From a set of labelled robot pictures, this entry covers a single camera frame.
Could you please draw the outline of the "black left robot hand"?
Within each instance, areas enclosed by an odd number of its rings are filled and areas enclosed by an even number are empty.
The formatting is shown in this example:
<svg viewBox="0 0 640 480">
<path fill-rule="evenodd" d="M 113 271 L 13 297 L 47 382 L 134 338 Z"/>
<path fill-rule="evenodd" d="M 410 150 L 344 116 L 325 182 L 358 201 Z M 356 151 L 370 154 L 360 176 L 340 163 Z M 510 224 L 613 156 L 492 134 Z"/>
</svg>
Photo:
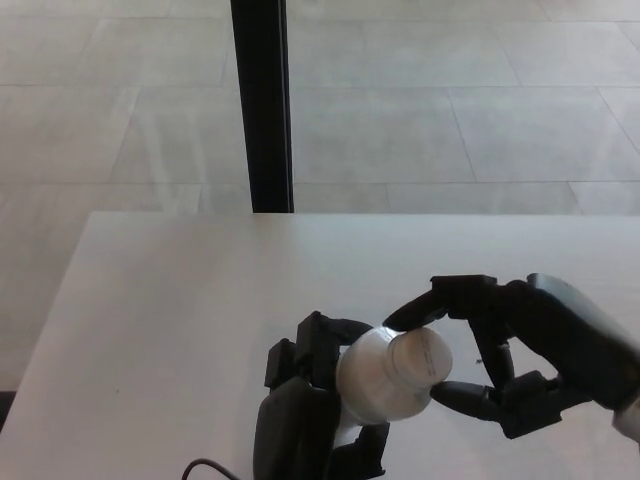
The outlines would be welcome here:
<svg viewBox="0 0 640 480">
<path fill-rule="evenodd" d="M 253 447 L 255 479 L 374 479 L 385 474 L 382 457 L 389 423 L 363 426 L 351 443 L 334 445 L 342 414 L 336 375 L 340 349 L 372 326 L 312 312 L 296 339 L 274 344 L 266 363 Z"/>
</svg>

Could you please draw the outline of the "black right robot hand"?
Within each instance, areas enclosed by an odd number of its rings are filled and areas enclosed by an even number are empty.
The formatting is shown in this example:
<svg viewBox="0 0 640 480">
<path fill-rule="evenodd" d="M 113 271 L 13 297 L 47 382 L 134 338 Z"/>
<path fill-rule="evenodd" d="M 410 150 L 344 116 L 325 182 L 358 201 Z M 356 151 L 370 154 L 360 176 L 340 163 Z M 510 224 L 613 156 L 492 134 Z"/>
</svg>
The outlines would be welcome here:
<svg viewBox="0 0 640 480">
<path fill-rule="evenodd" d="M 431 390 L 441 405 L 516 439 L 594 402 L 638 441 L 639 344 L 571 284 L 540 273 L 504 285 L 487 275 L 435 276 L 384 325 L 408 332 L 443 317 L 467 321 L 491 382 L 443 381 Z"/>
</svg>

